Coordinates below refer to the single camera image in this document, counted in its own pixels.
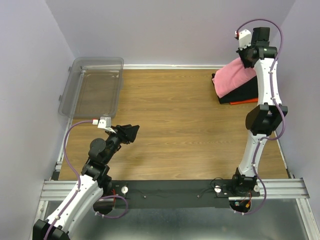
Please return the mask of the pink t shirt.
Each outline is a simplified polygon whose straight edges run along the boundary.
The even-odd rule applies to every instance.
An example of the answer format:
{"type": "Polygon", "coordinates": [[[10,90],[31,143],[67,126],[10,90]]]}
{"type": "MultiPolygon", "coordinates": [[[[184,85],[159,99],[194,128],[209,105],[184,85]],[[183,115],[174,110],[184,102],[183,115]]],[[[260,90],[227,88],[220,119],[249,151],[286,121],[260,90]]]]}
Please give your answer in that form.
{"type": "Polygon", "coordinates": [[[240,57],[219,69],[212,77],[215,92],[219,98],[241,87],[256,76],[253,68],[245,68],[240,57]]]}

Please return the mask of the clear plastic bin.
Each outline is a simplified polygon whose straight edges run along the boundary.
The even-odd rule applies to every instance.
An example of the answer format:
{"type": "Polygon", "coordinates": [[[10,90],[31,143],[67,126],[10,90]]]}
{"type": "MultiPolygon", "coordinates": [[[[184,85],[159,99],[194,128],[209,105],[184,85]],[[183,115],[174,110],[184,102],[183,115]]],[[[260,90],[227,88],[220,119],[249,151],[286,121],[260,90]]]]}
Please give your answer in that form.
{"type": "Polygon", "coordinates": [[[124,59],[79,57],[69,68],[58,113],[72,119],[114,118],[123,87],[124,59]]]}

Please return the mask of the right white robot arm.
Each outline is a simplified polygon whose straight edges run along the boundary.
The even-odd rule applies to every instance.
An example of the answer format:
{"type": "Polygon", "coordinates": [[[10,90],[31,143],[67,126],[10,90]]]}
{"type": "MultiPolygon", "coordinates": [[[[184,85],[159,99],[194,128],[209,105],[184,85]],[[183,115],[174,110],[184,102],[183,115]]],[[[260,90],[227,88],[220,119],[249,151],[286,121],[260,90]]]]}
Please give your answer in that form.
{"type": "Polygon", "coordinates": [[[257,77],[258,101],[245,119],[248,131],[242,161],[232,176],[230,191],[243,196],[255,189],[258,167],[267,141],[272,133],[284,125],[288,107],[284,106],[278,91],[278,49],[270,46],[270,28],[256,27],[236,32],[239,41],[237,53],[246,69],[253,69],[257,77]]]}

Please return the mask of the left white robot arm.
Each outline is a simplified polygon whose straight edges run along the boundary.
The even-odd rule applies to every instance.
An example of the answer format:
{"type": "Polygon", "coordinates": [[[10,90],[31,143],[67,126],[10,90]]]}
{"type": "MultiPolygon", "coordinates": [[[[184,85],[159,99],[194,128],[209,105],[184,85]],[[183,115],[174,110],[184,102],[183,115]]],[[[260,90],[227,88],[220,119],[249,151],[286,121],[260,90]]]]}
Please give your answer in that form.
{"type": "Polygon", "coordinates": [[[96,138],[90,143],[88,159],[81,172],[75,174],[76,184],[51,215],[35,222],[32,239],[69,240],[72,231],[98,200],[110,199],[113,203],[123,201],[124,212],[115,216],[116,219],[128,212],[128,201],[113,191],[108,163],[122,145],[135,141],[139,128],[139,125],[131,124],[104,128],[107,139],[96,138]]]}

